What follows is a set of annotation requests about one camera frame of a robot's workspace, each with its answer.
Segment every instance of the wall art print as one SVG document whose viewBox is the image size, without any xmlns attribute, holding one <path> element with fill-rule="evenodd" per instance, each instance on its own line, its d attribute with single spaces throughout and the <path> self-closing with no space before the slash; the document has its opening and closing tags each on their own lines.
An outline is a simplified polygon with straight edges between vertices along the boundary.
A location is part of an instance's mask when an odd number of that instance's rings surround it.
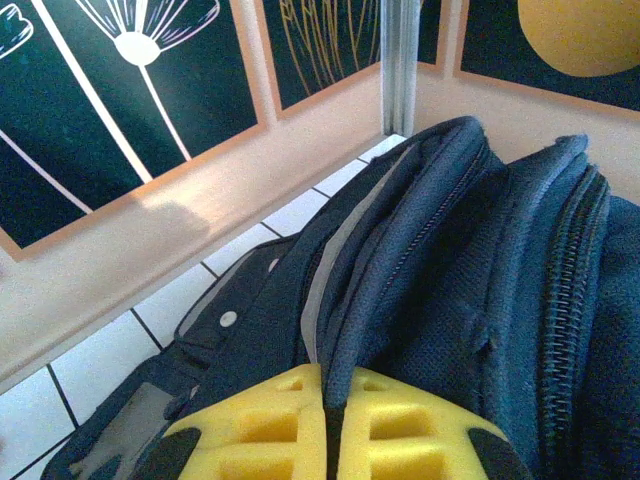
<svg viewBox="0 0 640 480">
<path fill-rule="evenodd" d="M 418 66 L 441 72 L 446 55 L 450 0 L 421 0 Z"/>
<path fill-rule="evenodd" d="M 377 68 L 381 1 L 255 0 L 279 118 Z"/>
<path fill-rule="evenodd" d="M 466 0 L 455 75 L 640 120 L 640 0 Z"/>
<path fill-rule="evenodd" d="M 0 0 L 8 253 L 28 256 L 262 129 L 236 1 Z"/>
</svg>

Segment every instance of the white tile floor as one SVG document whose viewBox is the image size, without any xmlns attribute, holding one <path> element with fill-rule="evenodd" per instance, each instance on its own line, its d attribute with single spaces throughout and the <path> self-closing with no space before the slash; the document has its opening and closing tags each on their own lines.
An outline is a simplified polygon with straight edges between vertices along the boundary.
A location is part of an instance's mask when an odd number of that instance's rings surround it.
<svg viewBox="0 0 640 480">
<path fill-rule="evenodd" d="M 0 479 L 38 479 L 78 424 L 136 365 L 171 342 L 178 322 L 217 276 L 256 245 L 298 232 L 366 163 L 402 140 L 386 138 L 0 395 Z"/>
</svg>

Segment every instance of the navy blue backpack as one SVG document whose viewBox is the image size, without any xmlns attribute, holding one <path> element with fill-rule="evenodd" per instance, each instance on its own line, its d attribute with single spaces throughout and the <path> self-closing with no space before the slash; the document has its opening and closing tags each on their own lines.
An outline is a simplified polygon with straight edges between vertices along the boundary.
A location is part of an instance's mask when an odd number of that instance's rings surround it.
<svg viewBox="0 0 640 480">
<path fill-rule="evenodd" d="M 493 422 L 534 478 L 640 478 L 640 209 L 586 147 L 504 165 L 465 117 L 373 160 L 238 260 L 43 478 L 135 478 L 175 420 L 309 362 L 335 428 L 363 366 Z"/>
</svg>

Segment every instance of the zipper track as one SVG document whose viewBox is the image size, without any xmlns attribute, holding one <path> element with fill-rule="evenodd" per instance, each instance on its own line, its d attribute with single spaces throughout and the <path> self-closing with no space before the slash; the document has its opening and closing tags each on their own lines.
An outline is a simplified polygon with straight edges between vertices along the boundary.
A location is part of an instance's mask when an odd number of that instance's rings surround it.
<svg viewBox="0 0 640 480">
<path fill-rule="evenodd" d="M 382 292 L 380 292 L 380 296 L 378 297 L 379 299 L 381 299 L 386 295 L 387 291 L 389 290 L 389 288 L 391 288 L 391 286 L 393 285 L 393 282 L 400 274 L 400 270 L 402 269 L 402 266 L 406 263 L 407 259 L 409 258 L 409 255 L 411 255 L 411 253 L 416 249 L 417 245 L 427 235 L 427 233 L 429 233 L 429 231 L 431 231 L 433 227 L 440 222 L 440 219 L 443 217 L 443 215 L 450 210 L 450 207 L 452 206 L 452 204 L 454 204 L 454 201 L 460 196 L 462 189 L 469 186 L 470 184 L 469 178 L 472 175 L 474 175 L 479 170 L 480 167 L 484 165 L 484 161 L 488 158 L 488 156 L 489 156 L 489 149 L 487 147 L 486 142 L 483 142 L 482 146 L 480 147 L 480 150 L 478 151 L 477 155 L 471 162 L 471 165 L 469 165 L 469 168 L 467 169 L 467 171 L 464 172 L 464 174 L 462 175 L 462 177 L 460 178 L 456 186 L 453 188 L 453 190 L 451 190 L 449 195 L 447 195 L 447 198 L 445 198 L 444 202 L 440 204 L 440 206 L 438 207 L 438 210 L 436 210 L 436 212 L 429 219 L 429 221 L 424 225 L 424 227 L 420 229 L 420 231 L 411 241 L 407 249 L 400 256 L 398 263 L 396 263 L 396 265 L 393 267 L 393 270 L 389 275 L 389 278 L 385 282 L 385 286 L 382 289 Z"/>
<path fill-rule="evenodd" d="M 546 477 L 569 473 L 573 403 L 588 286 L 589 256 L 608 187 L 595 173 L 574 212 L 561 221 L 548 263 L 541 336 L 540 450 Z"/>
</svg>

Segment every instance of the white snap button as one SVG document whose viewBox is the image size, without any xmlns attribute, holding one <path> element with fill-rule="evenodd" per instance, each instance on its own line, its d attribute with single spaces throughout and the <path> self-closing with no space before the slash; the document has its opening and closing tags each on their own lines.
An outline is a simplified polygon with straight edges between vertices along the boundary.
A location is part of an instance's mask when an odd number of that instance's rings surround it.
<svg viewBox="0 0 640 480">
<path fill-rule="evenodd" d="M 220 326 L 222 327 L 230 327 L 236 320 L 238 319 L 238 314 L 236 312 L 226 312 L 224 315 L 220 317 Z"/>
</svg>

